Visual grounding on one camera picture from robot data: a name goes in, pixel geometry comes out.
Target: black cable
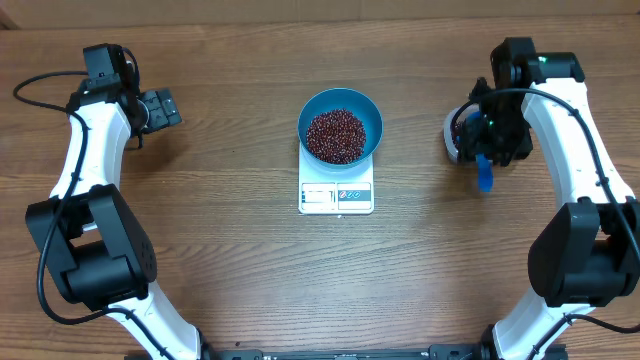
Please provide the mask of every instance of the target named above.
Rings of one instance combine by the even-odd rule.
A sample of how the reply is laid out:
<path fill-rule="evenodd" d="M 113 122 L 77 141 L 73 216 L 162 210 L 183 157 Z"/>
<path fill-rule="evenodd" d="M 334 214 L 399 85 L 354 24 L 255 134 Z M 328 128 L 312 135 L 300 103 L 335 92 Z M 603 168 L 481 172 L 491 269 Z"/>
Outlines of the black cable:
<path fill-rule="evenodd" d="M 582 128 L 582 132 L 584 133 L 584 136 L 585 136 L 585 138 L 587 140 L 587 144 L 589 145 L 589 150 L 591 151 L 591 157 L 593 158 L 593 164 L 594 164 L 594 166 L 596 168 L 596 172 L 598 173 L 598 179 L 600 181 L 600 186 L 602 186 L 602 189 L 604 190 L 604 193 L 605 193 L 607 199 L 609 200 L 609 202 L 613 206 L 613 209 L 614 209 L 614 212 L 616 214 L 616 218 L 618 220 L 618 223 L 622 226 L 622 230 L 623 230 L 625 236 L 627 237 L 627 240 L 629 241 L 629 245 L 631 246 L 631 249 L 633 250 L 633 254 L 634 254 L 635 258 L 636 258 L 636 261 L 637 261 L 638 265 L 640 265 L 640 249 L 638 248 L 638 244 L 635 241 L 635 236 L 633 235 L 633 231 L 631 230 L 631 227 L 629 226 L 629 223 L 627 222 L 627 219 L 624 217 L 624 214 L 622 213 L 622 209 L 620 208 L 620 205 L 616 201 L 616 198 L 613 195 L 613 192 L 611 191 L 611 187 L 609 186 L 609 179 L 606 177 L 606 175 L 604 173 L 604 169 L 602 168 L 602 163 L 600 162 L 600 156 L 598 155 L 598 149 L 596 148 L 596 143 L 593 140 L 593 137 L 591 136 L 591 132 L 589 131 L 589 127 L 587 126 L 587 123 L 584 121 L 584 119 L 580 115 L 580 111 L 578 109 L 576 109 L 573 106 L 569 105 L 569 103 L 567 103 L 566 101 L 560 99 L 559 97 L 554 96 L 554 95 L 549 94 L 549 93 L 544 92 L 544 91 L 540 91 L 540 90 L 536 90 L 536 89 L 526 89 L 526 88 L 500 89 L 500 90 L 494 90 L 494 91 L 486 93 L 484 95 L 475 97 L 475 98 L 469 100 L 464 105 L 462 105 L 458 109 L 458 111 L 456 111 L 456 113 L 453 115 L 453 120 L 451 121 L 451 126 L 452 127 L 455 126 L 457 119 L 460 117 L 460 115 L 462 115 L 462 112 L 464 110 L 466 110 L 469 106 L 471 106 L 473 104 L 479 104 L 479 103 L 483 102 L 484 100 L 487 100 L 487 99 L 492 98 L 492 97 L 496 97 L 496 96 L 504 95 L 504 94 L 514 94 L 514 93 L 534 94 L 534 95 L 542 96 L 544 98 L 552 100 L 552 101 L 556 102 L 557 104 L 561 105 L 562 107 L 564 107 L 565 109 L 567 109 L 567 111 L 569 111 L 569 113 L 571 115 L 573 115 L 573 117 L 576 119 L 576 121 L 578 122 L 578 124 Z"/>
<path fill-rule="evenodd" d="M 69 319 L 69 318 L 65 318 L 62 317 L 58 314 L 55 313 L 55 311 L 53 311 L 53 309 L 51 309 L 51 307 L 49 306 L 49 303 L 47 302 L 47 298 L 45 296 L 44 293 L 44 269 L 47 263 L 47 256 L 49 254 L 49 249 L 51 248 L 51 240 L 53 239 L 53 233 L 55 231 L 56 225 L 58 224 L 58 222 L 60 221 L 60 217 L 62 216 L 62 212 L 67 204 L 67 202 L 69 201 L 69 199 L 71 198 L 71 195 L 73 194 L 73 191 L 76 188 L 76 185 L 78 184 L 78 181 L 80 179 L 80 172 L 82 170 L 82 164 L 84 162 L 84 158 L 85 155 L 87 153 L 87 145 L 89 142 L 89 128 L 87 127 L 87 123 L 84 121 L 84 119 L 78 115 L 75 111 L 68 111 L 67 109 L 63 108 L 62 106 L 58 106 L 58 105 L 53 105 L 53 104 L 47 104 L 47 103 L 43 103 L 43 102 L 39 102 L 39 101 L 34 101 L 34 100 L 30 100 L 27 98 L 22 97 L 19 94 L 19 91 L 33 83 L 36 82 L 38 80 L 42 80 L 42 79 L 46 79 L 46 78 L 50 78 L 50 77 L 55 77 L 55 76 L 66 76 L 66 75 L 83 75 L 86 76 L 87 72 L 86 71 L 57 71 L 57 72 L 51 72 L 51 73 L 47 73 L 47 74 L 42 74 L 42 75 L 38 75 L 38 76 L 34 76 L 30 79 L 27 79 L 23 82 L 21 82 L 20 84 L 18 84 L 14 89 L 13 89 L 13 96 L 25 103 L 25 104 L 29 104 L 29 105 L 33 105 L 33 106 L 38 106 L 38 107 L 42 107 L 45 109 L 51 109 L 51 110 L 56 110 L 56 111 L 60 111 L 63 112 L 69 116 L 73 116 L 76 120 L 78 120 L 78 122 L 80 123 L 81 127 L 82 127 L 82 143 L 80 145 L 80 152 L 78 154 L 78 160 L 76 162 L 76 167 L 73 171 L 73 173 L 71 173 L 71 182 L 69 183 L 69 187 L 67 188 L 67 191 L 65 192 L 64 196 L 62 197 L 62 200 L 60 201 L 60 203 L 58 204 L 58 207 L 56 208 L 54 215 L 53 215 L 53 220 L 51 221 L 51 224 L 49 225 L 49 229 L 47 230 L 46 236 L 45 236 L 45 241 L 44 241 L 44 246 L 42 247 L 42 252 L 40 253 L 40 258 L 38 260 L 38 270 L 37 270 L 37 280 L 36 280 L 36 289 L 37 289 L 37 293 L 38 293 L 38 301 L 40 302 L 40 306 L 42 307 L 42 310 L 44 311 L 45 314 L 47 314 L 47 316 L 49 316 L 52 320 L 63 324 L 63 325 L 77 325 L 77 324 L 82 324 L 94 319 L 97 319 L 99 317 L 102 317 L 104 315 L 107 314 L 112 314 L 112 313 L 120 313 L 120 314 L 124 314 L 126 316 L 126 318 L 129 320 L 132 320 L 137 326 L 138 328 L 140 328 L 140 331 L 142 331 L 142 333 L 147 337 L 147 339 L 149 340 L 149 342 L 151 342 L 151 344 L 158 350 L 158 352 L 160 352 L 161 356 L 165 356 L 167 357 L 167 359 L 169 360 L 175 360 L 173 358 L 173 356 L 171 356 L 171 354 L 169 354 L 165 348 L 163 348 L 160 343 L 158 343 L 158 341 L 153 337 L 153 335 L 149 332 L 149 330 L 144 326 L 144 324 L 142 323 L 142 321 L 140 321 L 140 319 L 138 319 L 137 316 L 135 316 L 135 314 L 133 313 L 133 311 L 129 311 L 129 310 L 125 310 L 125 309 L 120 309 L 120 308 L 108 308 L 105 307 L 102 310 L 96 311 L 94 313 L 91 313 L 89 315 L 85 315 L 79 318 L 74 318 L 74 319 Z"/>
<path fill-rule="evenodd" d="M 633 250 L 633 253 L 635 255 L 636 261 L 640 265 L 640 249 L 638 249 L 638 244 L 636 243 L 635 236 L 633 235 L 633 231 L 631 230 L 631 227 L 629 226 L 629 223 L 627 222 L 627 219 L 624 217 L 624 214 L 622 213 L 622 209 L 620 208 L 620 205 L 616 201 L 616 198 L 613 195 L 613 192 L 611 191 L 611 187 L 609 186 L 609 179 L 605 176 L 604 169 L 602 168 L 602 163 L 600 162 L 600 156 L 598 155 L 598 149 L 596 148 L 596 143 L 593 140 L 593 137 L 591 136 L 591 132 L 589 131 L 589 127 L 587 126 L 587 123 L 584 121 L 584 119 L 580 115 L 580 111 L 578 109 L 572 107 L 571 105 L 569 105 L 569 103 L 567 103 L 566 101 L 560 99 L 557 96 L 554 96 L 552 94 L 549 94 L 547 92 L 540 91 L 540 90 L 537 90 L 537 89 L 526 89 L 526 88 L 500 89 L 500 90 L 494 90 L 494 91 L 486 93 L 484 95 L 475 97 L 475 98 L 471 99 L 470 101 L 468 101 L 467 103 L 465 103 L 464 105 L 462 105 L 458 109 L 458 111 L 456 111 L 456 113 L 453 115 L 453 120 L 451 121 L 452 128 L 455 126 L 456 121 L 460 117 L 462 112 L 464 110 L 466 110 L 469 106 L 471 106 L 473 104 L 479 104 L 482 101 L 487 100 L 487 99 L 492 98 L 492 97 L 495 97 L 495 96 L 504 95 L 504 94 L 514 94 L 514 93 L 534 94 L 534 95 L 542 96 L 544 98 L 552 100 L 555 103 L 557 103 L 557 104 L 561 105 L 562 107 L 564 107 L 566 110 L 568 110 L 569 113 L 576 119 L 576 121 L 580 125 L 580 128 L 582 128 L 582 132 L 584 133 L 584 136 L 585 136 L 585 138 L 587 140 L 587 144 L 589 145 L 589 150 L 591 151 L 591 156 L 593 157 L 593 163 L 594 163 L 594 166 L 596 168 L 596 172 L 598 173 L 598 179 L 600 181 L 600 186 L 602 186 L 602 189 L 603 189 L 607 199 L 609 200 L 609 202 L 613 206 L 613 209 L 614 209 L 614 212 L 616 214 L 616 218 L 618 220 L 618 223 L 622 226 L 622 230 L 625 233 L 625 236 L 627 237 L 627 240 L 629 241 L 629 245 L 631 246 L 631 249 Z M 527 356 L 527 360 L 533 360 L 533 358 L 540 352 L 540 349 L 542 349 L 542 347 L 544 347 L 544 345 L 558 331 L 560 331 L 560 329 L 565 324 L 569 323 L 571 325 L 572 324 L 571 320 L 574 320 L 574 319 L 585 320 L 585 321 L 588 321 L 588 322 L 590 322 L 592 324 L 598 325 L 598 326 L 603 327 L 605 329 L 608 329 L 608 330 L 611 330 L 611 331 L 615 331 L 615 332 L 621 333 L 621 334 L 634 334 L 634 333 L 640 332 L 640 324 L 636 325 L 634 327 L 631 327 L 631 328 L 623 328 L 623 327 L 620 327 L 620 326 L 609 324 L 609 323 L 604 322 L 602 320 L 598 320 L 598 319 L 593 318 L 591 316 L 581 315 L 581 314 L 568 314 L 568 315 L 565 315 L 562 320 L 560 320 L 558 323 L 556 323 L 553 326 L 553 328 L 551 328 L 545 334 L 545 336 L 542 339 L 540 339 L 540 341 L 533 347 L 531 353 L 529 353 L 529 356 Z"/>
<path fill-rule="evenodd" d="M 620 326 L 609 324 L 607 322 L 604 322 L 602 320 L 599 320 L 599 319 L 596 319 L 594 317 L 587 316 L 587 315 L 567 314 L 562 318 L 562 320 L 558 321 L 551 328 L 551 330 L 549 330 L 544 335 L 544 337 L 542 339 L 540 339 L 540 341 L 538 341 L 538 343 L 533 347 L 533 349 L 529 353 L 529 356 L 527 356 L 527 360 L 533 360 L 533 358 L 537 354 L 540 353 L 540 349 L 542 349 L 542 347 L 553 337 L 553 335 L 555 335 L 558 331 L 560 331 L 560 329 L 564 325 L 566 325 L 567 323 L 569 325 L 573 325 L 571 320 L 584 320 L 584 321 L 590 322 L 590 323 L 592 323 L 594 325 L 597 325 L 597 326 L 600 326 L 602 328 L 605 328 L 607 330 L 611 330 L 613 332 L 617 332 L 619 334 L 636 334 L 636 333 L 640 332 L 640 324 L 636 325 L 636 326 L 633 326 L 633 327 L 625 328 L 625 327 L 620 327 Z"/>

